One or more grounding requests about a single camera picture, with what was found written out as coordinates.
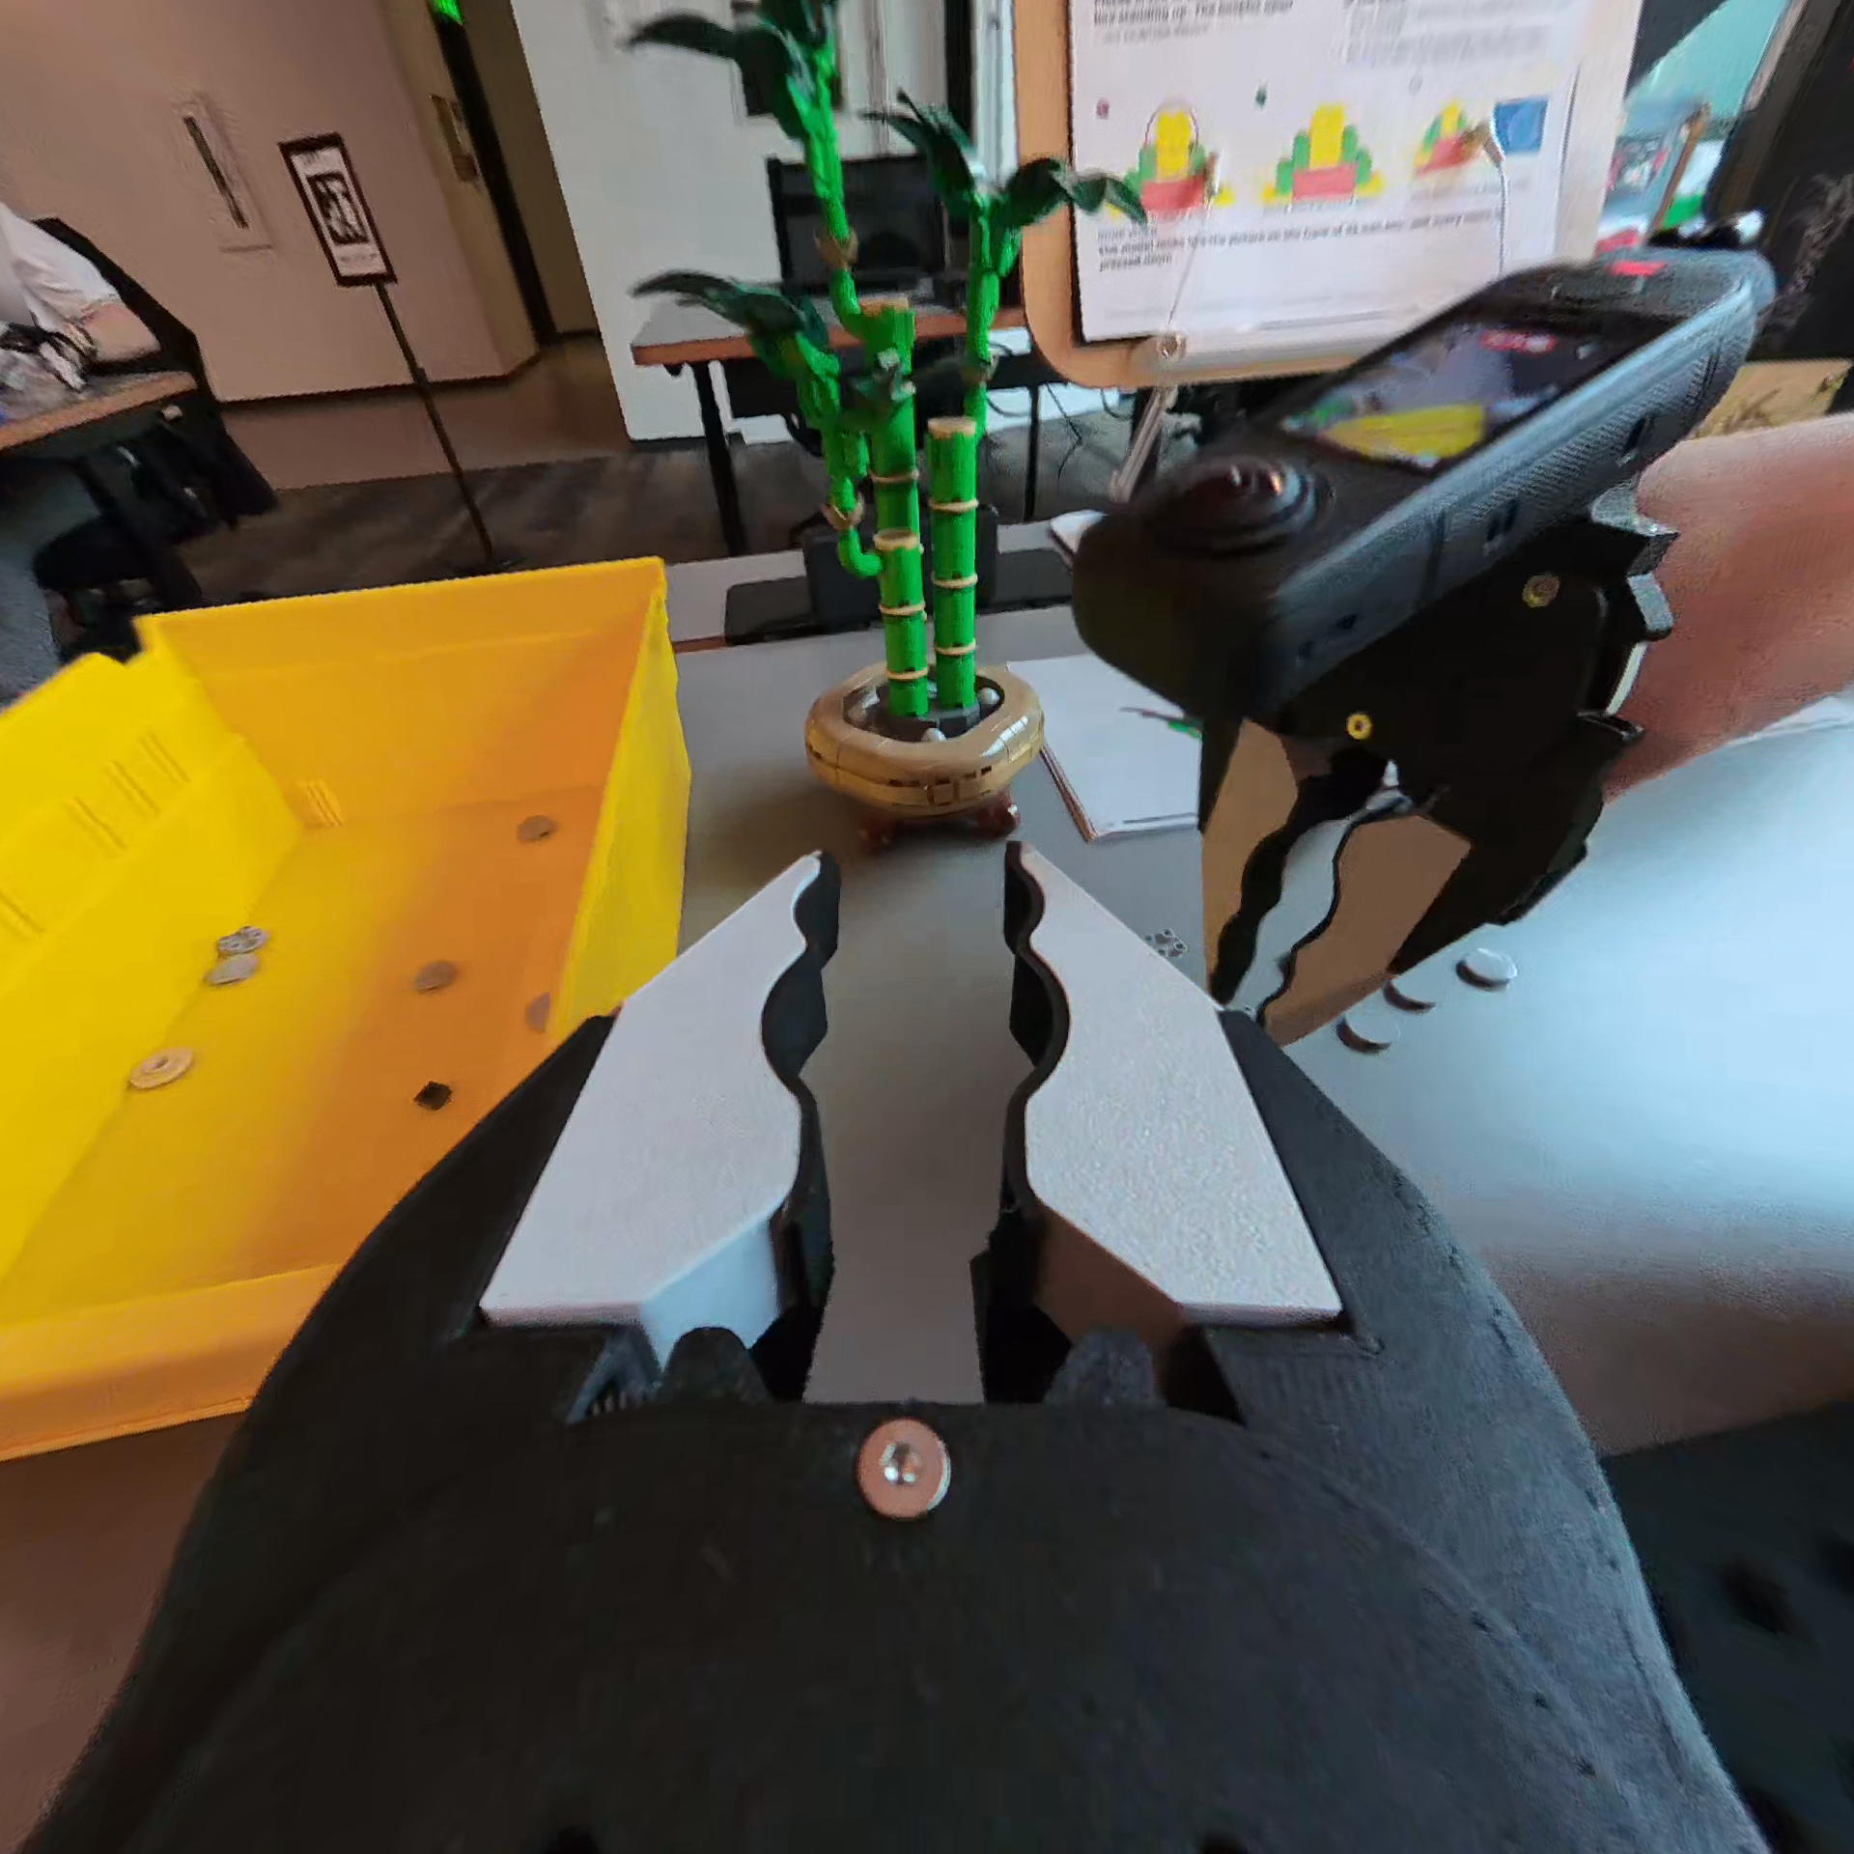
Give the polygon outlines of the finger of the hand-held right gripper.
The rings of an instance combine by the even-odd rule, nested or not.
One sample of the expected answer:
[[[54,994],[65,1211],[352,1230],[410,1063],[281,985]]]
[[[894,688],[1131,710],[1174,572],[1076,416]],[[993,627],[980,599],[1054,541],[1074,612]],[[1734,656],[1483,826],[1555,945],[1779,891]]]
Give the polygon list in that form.
[[[1417,810],[1347,824],[1314,887],[1326,910],[1281,953],[1281,979],[1259,1006],[1268,1038],[1288,1048],[1376,998],[1468,855],[1468,837]]]
[[[1204,956],[1209,994],[1234,1005],[1282,901],[1288,860],[1348,812],[1348,753],[1268,731],[1205,723],[1199,768]]]

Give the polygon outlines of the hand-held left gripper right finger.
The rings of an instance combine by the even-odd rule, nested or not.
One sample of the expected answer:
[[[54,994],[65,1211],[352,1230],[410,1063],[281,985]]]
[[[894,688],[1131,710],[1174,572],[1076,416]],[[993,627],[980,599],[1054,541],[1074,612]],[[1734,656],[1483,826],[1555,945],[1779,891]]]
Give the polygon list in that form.
[[[1056,1371],[1100,1331],[1159,1367],[1212,1329],[1334,1331],[1343,1300],[1212,998],[1043,852],[1005,859],[1001,1218],[980,1367]]]

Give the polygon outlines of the cluster of grey lego tiles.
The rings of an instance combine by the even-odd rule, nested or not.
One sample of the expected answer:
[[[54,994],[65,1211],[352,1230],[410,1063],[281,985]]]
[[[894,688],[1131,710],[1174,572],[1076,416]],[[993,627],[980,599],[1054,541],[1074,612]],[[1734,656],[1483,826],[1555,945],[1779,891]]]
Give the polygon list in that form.
[[[1458,999],[1502,995],[1516,977],[1518,967],[1503,946],[1470,943],[1386,977],[1335,1020],[1335,1039],[1361,1054],[1389,1052]]]

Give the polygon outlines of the green lego bamboo plant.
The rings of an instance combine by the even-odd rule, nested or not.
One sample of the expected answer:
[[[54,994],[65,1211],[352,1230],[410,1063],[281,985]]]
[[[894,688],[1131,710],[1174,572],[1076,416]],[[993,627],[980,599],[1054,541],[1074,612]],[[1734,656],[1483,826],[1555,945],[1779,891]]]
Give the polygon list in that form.
[[[987,175],[955,116],[899,95],[875,120],[929,164],[935,189],[968,232],[958,358],[917,370],[917,311],[901,293],[864,293],[843,200],[836,130],[836,7],[745,5],[729,22],[692,10],[637,27],[628,47],[734,66],[800,148],[824,209],[818,233],[832,320],[776,284],[669,269],[637,287],[710,308],[740,329],[822,442],[822,507],[841,564],[879,585],[885,656],[827,686],[803,721],[811,772],[853,803],[873,852],[906,835],[962,828],[990,840],[1017,829],[1014,778],[1044,741],[1031,684],[979,659],[979,468],[996,370],[992,331],[1027,233],[1060,211],[1146,222],[1135,185],[1044,154]],[[918,383],[955,380],[958,407],[917,416]]]

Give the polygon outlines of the yellow plastic bin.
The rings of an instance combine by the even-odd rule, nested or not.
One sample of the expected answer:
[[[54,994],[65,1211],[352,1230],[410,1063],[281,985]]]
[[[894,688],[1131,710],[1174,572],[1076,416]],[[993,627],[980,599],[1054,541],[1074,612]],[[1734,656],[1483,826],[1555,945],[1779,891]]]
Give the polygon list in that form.
[[[5,710],[5,1460],[244,1410],[401,1197],[680,949],[660,561],[137,636]],[[262,968],[205,986],[245,925]],[[193,1072],[132,1093],[163,1048]]]

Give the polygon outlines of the person's right forearm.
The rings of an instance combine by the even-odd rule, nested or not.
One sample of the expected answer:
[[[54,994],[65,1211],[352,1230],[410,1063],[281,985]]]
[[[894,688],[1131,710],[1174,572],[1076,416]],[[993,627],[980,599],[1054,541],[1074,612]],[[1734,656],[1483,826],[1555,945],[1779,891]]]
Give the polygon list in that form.
[[[1642,739],[1608,799],[1850,686],[1853,415],[1685,442],[1639,507],[1675,530],[1660,564],[1675,628],[1623,706]]]

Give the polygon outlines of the white instruction booklet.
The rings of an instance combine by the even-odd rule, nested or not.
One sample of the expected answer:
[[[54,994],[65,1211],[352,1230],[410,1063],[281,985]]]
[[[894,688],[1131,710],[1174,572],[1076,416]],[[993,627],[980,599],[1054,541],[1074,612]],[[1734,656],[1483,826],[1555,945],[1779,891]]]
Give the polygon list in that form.
[[[1039,699],[1043,757],[1088,842],[1199,826],[1199,725],[1174,704],[1095,656],[1010,668]]]

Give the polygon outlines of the printed instruction sheet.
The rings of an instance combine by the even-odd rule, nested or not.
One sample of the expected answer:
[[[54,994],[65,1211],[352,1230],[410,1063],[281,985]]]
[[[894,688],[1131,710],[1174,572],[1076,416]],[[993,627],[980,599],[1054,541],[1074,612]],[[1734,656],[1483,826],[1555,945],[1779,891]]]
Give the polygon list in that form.
[[[1399,329],[1555,253],[1589,5],[1071,5],[1086,340]]]

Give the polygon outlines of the black monitor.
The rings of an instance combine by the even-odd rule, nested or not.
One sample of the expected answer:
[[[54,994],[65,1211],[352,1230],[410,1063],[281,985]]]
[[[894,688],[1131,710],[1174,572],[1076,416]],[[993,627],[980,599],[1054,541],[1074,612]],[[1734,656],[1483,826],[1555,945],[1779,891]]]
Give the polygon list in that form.
[[[768,157],[780,281],[802,293],[827,291],[818,233],[826,228],[803,164]],[[929,164],[920,154],[867,154],[843,162],[843,200],[857,239],[859,288],[918,291],[952,269],[952,239]]]

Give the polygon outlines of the background desk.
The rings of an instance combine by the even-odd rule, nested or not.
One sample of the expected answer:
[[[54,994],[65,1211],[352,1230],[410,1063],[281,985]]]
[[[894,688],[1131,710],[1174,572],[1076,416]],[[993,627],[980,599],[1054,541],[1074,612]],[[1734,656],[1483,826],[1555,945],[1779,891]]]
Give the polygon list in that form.
[[[993,391],[1027,391],[1028,395],[1028,486],[1024,489],[1024,520],[1036,511],[1036,469],[1039,459],[1037,420],[1043,402],[1060,383],[1058,370],[1036,349],[1028,320],[1021,306],[1005,306],[993,324],[1002,343],[992,377]],[[797,389],[755,355],[751,340],[710,308],[672,299],[642,324],[631,349],[640,369],[690,376],[702,415],[702,445],[727,550],[745,556],[751,550],[746,511],[735,477],[734,426],[743,421],[793,421],[800,412]]]

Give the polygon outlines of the black perforated mat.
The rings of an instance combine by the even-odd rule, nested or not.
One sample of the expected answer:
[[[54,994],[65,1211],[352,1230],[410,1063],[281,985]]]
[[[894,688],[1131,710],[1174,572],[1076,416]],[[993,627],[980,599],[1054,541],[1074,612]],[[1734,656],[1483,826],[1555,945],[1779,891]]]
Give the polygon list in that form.
[[[1608,1458],[1706,1737],[1769,1846],[1853,1849],[1853,1404]]]

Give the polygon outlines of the black chair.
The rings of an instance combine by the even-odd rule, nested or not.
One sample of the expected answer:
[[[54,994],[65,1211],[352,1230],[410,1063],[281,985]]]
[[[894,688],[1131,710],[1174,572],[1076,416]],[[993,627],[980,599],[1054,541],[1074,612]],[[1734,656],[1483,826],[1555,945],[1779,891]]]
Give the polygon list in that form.
[[[145,369],[183,369],[202,381],[160,421],[118,442],[6,454],[58,469],[92,500],[96,514],[85,526],[41,552],[35,574],[70,604],[85,633],[101,636],[129,628],[145,612],[205,604],[207,594],[181,552],[273,511],[276,493],[227,430],[194,334],[75,228],[60,218],[37,226],[92,260],[160,340],[157,359],[98,366],[87,381]]]

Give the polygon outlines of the long wooden edged table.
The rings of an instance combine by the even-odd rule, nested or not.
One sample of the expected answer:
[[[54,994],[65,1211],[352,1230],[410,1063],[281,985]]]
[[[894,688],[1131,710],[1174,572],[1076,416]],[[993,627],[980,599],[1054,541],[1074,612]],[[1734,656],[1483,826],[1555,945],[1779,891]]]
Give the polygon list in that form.
[[[141,430],[163,410],[194,395],[202,381],[183,369],[145,369],[91,380],[85,386],[16,381],[2,389],[2,453],[74,443],[108,443]]]

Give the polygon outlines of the tag sign on black stand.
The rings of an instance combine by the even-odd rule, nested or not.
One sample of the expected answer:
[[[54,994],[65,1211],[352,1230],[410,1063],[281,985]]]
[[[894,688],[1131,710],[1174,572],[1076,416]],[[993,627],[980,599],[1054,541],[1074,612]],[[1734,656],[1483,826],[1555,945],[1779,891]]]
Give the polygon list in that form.
[[[278,152],[286,159],[297,197],[309,217],[317,242],[322,250],[335,284],[352,291],[366,291],[377,299],[386,329],[405,359],[410,391],[421,407],[429,433],[447,466],[447,475],[475,539],[479,554],[479,564],[475,569],[484,574],[522,569],[522,561],[495,543],[492,530],[489,528],[479,498],[473,489],[473,480],[461,466],[445,412],[438,407],[434,381],[414,350],[401,314],[394,297],[394,287],[400,276],[386,253],[381,221],[365,197],[365,188],[345,137],[335,130],[297,137],[291,141],[282,141]]]

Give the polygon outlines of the wall notice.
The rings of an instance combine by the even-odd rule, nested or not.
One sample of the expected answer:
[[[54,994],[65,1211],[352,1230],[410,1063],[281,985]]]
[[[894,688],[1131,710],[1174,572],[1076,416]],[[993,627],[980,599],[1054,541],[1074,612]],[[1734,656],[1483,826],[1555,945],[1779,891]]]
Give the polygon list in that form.
[[[202,200],[222,251],[273,250],[262,203],[248,180],[239,148],[216,106],[202,93],[173,104],[187,171],[196,175]]]

